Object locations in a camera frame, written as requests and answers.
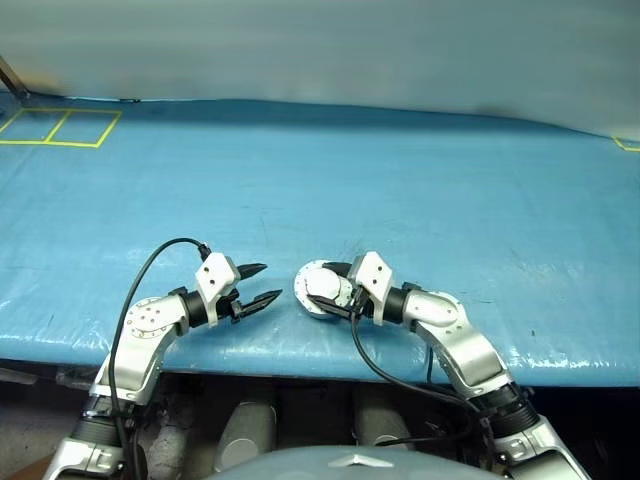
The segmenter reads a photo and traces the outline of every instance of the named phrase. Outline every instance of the white wall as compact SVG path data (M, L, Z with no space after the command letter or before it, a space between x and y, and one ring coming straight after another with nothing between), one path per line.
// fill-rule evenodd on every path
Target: white wall
M20 0L0 55L71 96L496 113L640 139L639 0Z

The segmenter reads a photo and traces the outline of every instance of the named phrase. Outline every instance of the wrinkled plastic sheet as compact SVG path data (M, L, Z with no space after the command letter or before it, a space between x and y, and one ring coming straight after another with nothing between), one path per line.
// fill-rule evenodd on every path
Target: wrinkled plastic sheet
M243 299L284 293L178 339L170 370L374 379L348 324L307 316L292 281L309 260L375 249L398 283L458 297L521 383L640 384L640 157L610 139L367 108L39 101L122 117L99 148L0 145L2 358L100 364L147 255L189 235L269 265ZM0 108L4 122L18 107ZM39 122L21 135L42 138ZM59 135L102 128L78 117ZM167 251L139 298L192 287L198 264L193 247ZM420 339L361 328L384 368L424 380Z

